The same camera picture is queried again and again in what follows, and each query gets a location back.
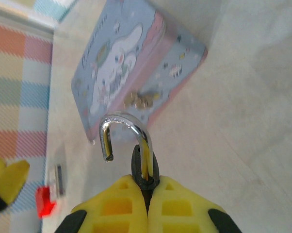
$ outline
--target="checkered fabric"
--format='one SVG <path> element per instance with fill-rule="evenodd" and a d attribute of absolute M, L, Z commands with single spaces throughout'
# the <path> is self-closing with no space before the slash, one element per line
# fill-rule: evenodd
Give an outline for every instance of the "checkered fabric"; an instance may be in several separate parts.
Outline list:
<path fill-rule="evenodd" d="M 0 9 L 46 24 L 57 24 L 77 0 L 0 0 Z"/>
<path fill-rule="evenodd" d="M 34 194 L 44 184 L 52 41 L 0 24 L 0 158 L 26 159 L 27 181 L 0 213 L 0 233 L 36 233 Z"/>

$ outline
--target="cartoon character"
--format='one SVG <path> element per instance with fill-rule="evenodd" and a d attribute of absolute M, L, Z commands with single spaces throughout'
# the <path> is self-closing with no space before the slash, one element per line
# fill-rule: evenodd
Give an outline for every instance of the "cartoon character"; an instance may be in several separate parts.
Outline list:
<path fill-rule="evenodd" d="M 183 66 L 182 65 L 172 65 L 172 68 L 170 70 L 170 76 L 177 78 L 179 75 L 181 75 L 183 70 Z"/>
<path fill-rule="evenodd" d="M 95 84 L 90 114 L 97 112 L 100 103 L 108 108 L 126 83 L 136 63 L 136 51 L 132 50 L 135 50 L 142 31 L 143 27 L 139 24 L 128 36 L 116 40 L 112 46 L 110 41 L 106 42 L 98 52 L 92 64 Z"/>

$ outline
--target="blue tin box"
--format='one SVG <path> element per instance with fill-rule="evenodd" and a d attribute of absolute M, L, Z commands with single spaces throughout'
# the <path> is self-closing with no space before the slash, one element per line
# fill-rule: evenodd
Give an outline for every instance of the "blue tin box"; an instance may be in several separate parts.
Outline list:
<path fill-rule="evenodd" d="M 125 110 L 151 124 L 207 55 L 206 47 L 147 0 L 107 0 L 72 80 L 87 138 L 101 117 Z M 130 131 L 117 126 L 116 139 Z"/>

